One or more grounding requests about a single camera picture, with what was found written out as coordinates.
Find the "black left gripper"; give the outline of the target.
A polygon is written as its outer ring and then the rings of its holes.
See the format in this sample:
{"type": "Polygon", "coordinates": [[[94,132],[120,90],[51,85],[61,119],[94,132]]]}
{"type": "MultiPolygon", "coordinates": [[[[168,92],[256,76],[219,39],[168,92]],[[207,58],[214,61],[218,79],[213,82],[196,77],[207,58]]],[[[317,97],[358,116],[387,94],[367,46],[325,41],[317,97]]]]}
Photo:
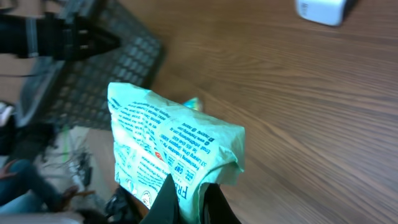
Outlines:
{"type": "Polygon", "coordinates": [[[54,60],[78,61],[105,54],[121,46],[121,39],[77,14],[72,21],[58,18],[52,12],[36,20],[37,53],[54,60]]]}

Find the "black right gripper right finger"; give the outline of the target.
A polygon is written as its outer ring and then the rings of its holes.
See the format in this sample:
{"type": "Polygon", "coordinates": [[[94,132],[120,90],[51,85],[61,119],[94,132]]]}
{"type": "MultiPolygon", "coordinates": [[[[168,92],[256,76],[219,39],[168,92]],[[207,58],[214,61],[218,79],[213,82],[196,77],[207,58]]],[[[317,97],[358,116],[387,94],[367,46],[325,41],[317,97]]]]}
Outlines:
{"type": "Polygon", "coordinates": [[[210,184],[203,204],[204,224],[241,224],[218,184],[210,184]]]}

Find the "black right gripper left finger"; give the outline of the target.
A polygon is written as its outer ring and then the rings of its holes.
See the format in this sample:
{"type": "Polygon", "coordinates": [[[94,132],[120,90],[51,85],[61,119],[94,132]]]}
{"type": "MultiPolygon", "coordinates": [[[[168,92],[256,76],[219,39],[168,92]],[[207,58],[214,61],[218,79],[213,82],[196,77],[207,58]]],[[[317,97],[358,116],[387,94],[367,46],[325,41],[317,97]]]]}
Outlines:
{"type": "Polygon", "coordinates": [[[172,175],[169,174],[149,213],[140,224],[179,224],[180,212],[177,191],[172,175]]]}

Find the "teal wet wipes pack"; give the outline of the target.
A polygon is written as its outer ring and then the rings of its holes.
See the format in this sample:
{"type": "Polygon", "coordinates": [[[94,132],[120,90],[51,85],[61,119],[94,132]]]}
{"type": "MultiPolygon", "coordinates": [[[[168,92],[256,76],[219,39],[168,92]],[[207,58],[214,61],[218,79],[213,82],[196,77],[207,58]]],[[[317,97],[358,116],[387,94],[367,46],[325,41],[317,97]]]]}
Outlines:
{"type": "Polygon", "coordinates": [[[245,129],[130,83],[108,85],[115,181],[153,208],[171,175],[184,223],[200,223],[210,184],[244,171],[245,129]]]}

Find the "white barcode scanner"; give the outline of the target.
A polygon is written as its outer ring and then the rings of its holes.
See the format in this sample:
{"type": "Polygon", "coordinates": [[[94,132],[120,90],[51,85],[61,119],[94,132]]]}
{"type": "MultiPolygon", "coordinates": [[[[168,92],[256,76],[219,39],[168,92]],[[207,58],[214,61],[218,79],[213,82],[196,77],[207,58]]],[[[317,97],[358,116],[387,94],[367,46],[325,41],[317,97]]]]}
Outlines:
{"type": "Polygon", "coordinates": [[[340,26],[359,0],[295,0],[296,13],[305,20],[340,26]]]}

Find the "dark grey plastic basket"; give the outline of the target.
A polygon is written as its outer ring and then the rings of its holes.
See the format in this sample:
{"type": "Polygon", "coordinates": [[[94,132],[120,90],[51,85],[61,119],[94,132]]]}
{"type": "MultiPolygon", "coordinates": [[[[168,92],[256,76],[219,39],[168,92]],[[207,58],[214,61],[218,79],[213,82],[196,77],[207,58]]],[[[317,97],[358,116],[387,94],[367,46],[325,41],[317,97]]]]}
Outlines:
{"type": "Polygon", "coordinates": [[[139,19],[119,1],[68,1],[60,17],[71,21],[76,12],[120,37],[121,46],[78,62],[38,58],[16,103],[18,127],[50,123],[109,130],[109,83],[152,85],[165,51],[139,19]]]}

